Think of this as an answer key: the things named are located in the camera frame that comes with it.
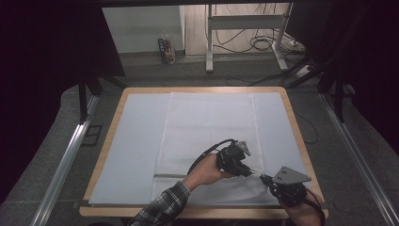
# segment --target white wall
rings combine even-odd
[[[184,22],[180,8],[183,9],[178,6],[103,8],[103,13],[118,53],[159,51],[158,39],[165,34],[171,36],[176,50],[183,50]]]

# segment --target gray carpet floor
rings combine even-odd
[[[137,65],[133,58],[122,59],[126,77],[119,78],[129,87],[217,87],[246,86],[278,74],[278,64],[271,56],[232,56],[215,60],[214,73],[205,72],[203,58],[181,58],[174,65],[144,63]],[[257,86],[278,86],[280,79]],[[386,225],[375,201],[362,181],[352,158],[338,135],[316,91],[318,78],[288,89],[291,104],[313,163],[320,187],[327,201],[327,225]],[[115,113],[122,90],[101,79],[103,94],[93,115],[91,125],[101,126],[99,141],[91,145],[92,137],[85,137],[73,162],[67,181],[57,199],[47,225],[89,225],[108,222],[122,225],[118,218],[85,218],[79,214],[89,178],[102,148],[106,132]],[[386,190],[393,205],[399,209],[399,157],[351,105],[343,103],[345,124],[362,151],[366,161]],[[56,121],[43,141],[35,158],[0,207],[0,225],[29,225],[47,186],[56,171],[72,133],[79,121],[77,87],[64,92]],[[268,225],[264,221],[177,221],[177,225]]]

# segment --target table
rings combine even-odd
[[[121,114],[125,102],[129,94],[134,93],[169,93],[169,92],[188,92],[188,93],[245,93],[245,92],[278,92],[284,103],[285,109],[287,111],[289,122],[292,126],[293,133],[295,136],[295,141],[298,146],[300,156],[306,168],[307,174],[312,178],[311,186],[312,190],[319,194],[322,199],[323,194],[321,192],[320,186],[318,185],[317,178],[315,176],[313,167],[311,165],[311,160],[309,158],[308,152],[306,150],[305,144],[303,142],[302,136],[300,134],[299,128],[297,126],[294,111],[291,107],[288,95],[284,88],[237,88],[237,87],[209,87],[209,88],[128,88],[126,89],[121,98],[120,103],[117,107],[114,119],[108,130],[108,134],[105,138],[102,151],[100,153],[99,159],[97,161],[96,167],[91,176],[90,182],[88,184],[87,192],[83,198],[83,204],[80,206],[80,214],[85,217],[133,217],[143,206],[123,206],[123,205],[93,205],[89,206],[88,200],[93,192],[93,189],[100,177],[102,169],[104,167],[105,159],[109,153],[111,143],[115,132],[117,130]],[[179,218],[287,218],[287,214],[280,206],[267,206],[266,208],[257,207],[186,207]]]

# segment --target black and white checkered sleeve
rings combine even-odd
[[[182,182],[162,192],[161,196],[142,209],[132,226],[165,225],[182,213],[190,190]]]

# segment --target person's left hand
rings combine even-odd
[[[216,167],[216,154],[209,153],[205,156],[183,180],[185,185],[193,191],[200,185],[211,185],[222,178],[230,178],[233,175],[220,171]]]

